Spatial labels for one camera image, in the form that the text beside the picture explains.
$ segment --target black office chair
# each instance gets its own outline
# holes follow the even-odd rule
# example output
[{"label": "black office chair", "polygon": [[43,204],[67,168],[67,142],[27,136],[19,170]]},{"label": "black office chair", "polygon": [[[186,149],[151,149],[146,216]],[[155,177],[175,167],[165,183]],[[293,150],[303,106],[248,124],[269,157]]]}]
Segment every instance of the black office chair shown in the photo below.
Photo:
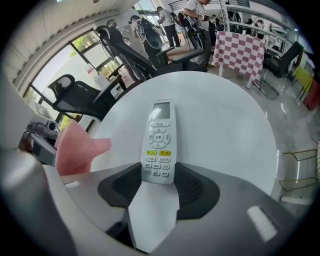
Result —
[{"label": "black office chair", "polygon": [[114,42],[112,39],[110,39],[107,26],[99,26],[96,28],[95,31],[100,35],[100,39],[103,44],[115,48],[120,53],[134,60],[136,62],[137,67],[141,70],[146,79],[178,71],[208,71],[208,69],[205,66],[201,66],[190,61],[192,58],[203,54],[204,51],[202,49],[185,53],[183,56],[174,58],[172,60],[172,63],[167,64],[159,69],[155,69],[150,63],[150,61],[148,61],[146,58],[144,58],[135,50],[133,50],[130,46],[128,46],[125,43]]},{"label": "black office chair", "polygon": [[88,115],[102,121],[119,99],[113,97],[111,89],[120,80],[121,76],[117,75],[107,88],[99,91],[82,81],[75,81],[72,75],[63,75],[48,86],[56,98],[54,103],[48,103],[56,111]]},{"label": "black office chair", "polygon": [[271,86],[267,80],[266,75],[268,70],[270,70],[277,78],[284,78],[287,77],[290,70],[289,65],[290,62],[298,56],[304,48],[300,43],[297,41],[294,42],[294,44],[288,49],[288,51],[283,55],[280,56],[276,53],[274,53],[271,50],[265,50],[264,52],[264,60],[263,60],[263,66],[266,68],[266,72],[264,74],[263,81],[276,93],[276,97],[270,97],[266,94],[264,90],[260,88],[259,85],[258,88],[262,91],[262,93],[269,99],[269,100],[275,100],[280,96],[279,92]]}]

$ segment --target yellow button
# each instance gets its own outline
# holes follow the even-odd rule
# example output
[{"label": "yellow button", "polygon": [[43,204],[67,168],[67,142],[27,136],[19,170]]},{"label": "yellow button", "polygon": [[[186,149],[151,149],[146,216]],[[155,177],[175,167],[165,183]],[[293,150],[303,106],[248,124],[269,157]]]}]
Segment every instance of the yellow button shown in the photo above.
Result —
[{"label": "yellow button", "polygon": [[156,150],[147,150],[146,154],[149,156],[155,156],[157,154],[157,151]]},{"label": "yellow button", "polygon": [[171,155],[170,151],[165,151],[165,150],[159,151],[159,156],[170,156],[170,155]]}]

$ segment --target ceiling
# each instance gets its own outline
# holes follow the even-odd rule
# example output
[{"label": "ceiling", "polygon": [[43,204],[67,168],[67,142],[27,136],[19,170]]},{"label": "ceiling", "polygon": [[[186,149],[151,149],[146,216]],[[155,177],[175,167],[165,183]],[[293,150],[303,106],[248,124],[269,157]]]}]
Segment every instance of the ceiling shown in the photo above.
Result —
[{"label": "ceiling", "polygon": [[2,68],[14,83],[17,76],[47,41],[70,25],[110,11],[125,12],[139,0],[43,0],[24,19],[8,42]]}]

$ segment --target white round table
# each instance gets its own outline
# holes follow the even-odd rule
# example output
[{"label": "white round table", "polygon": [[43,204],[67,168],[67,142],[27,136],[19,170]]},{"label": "white round table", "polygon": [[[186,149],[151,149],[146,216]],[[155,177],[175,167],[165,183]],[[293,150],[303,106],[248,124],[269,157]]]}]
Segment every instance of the white round table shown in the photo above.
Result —
[{"label": "white round table", "polygon": [[268,195],[276,175],[276,142],[257,102],[233,82],[214,74],[183,71],[152,78],[124,95],[108,112],[94,138],[111,138],[91,171],[139,162],[154,101],[176,106],[177,162],[251,182]]}]

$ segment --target remote display screen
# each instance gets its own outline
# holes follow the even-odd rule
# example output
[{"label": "remote display screen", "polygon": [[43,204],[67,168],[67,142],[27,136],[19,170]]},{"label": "remote display screen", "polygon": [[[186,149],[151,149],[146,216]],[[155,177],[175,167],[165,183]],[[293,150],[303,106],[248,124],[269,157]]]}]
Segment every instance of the remote display screen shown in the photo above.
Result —
[{"label": "remote display screen", "polygon": [[170,102],[156,103],[153,106],[152,119],[169,119],[170,118]]}]

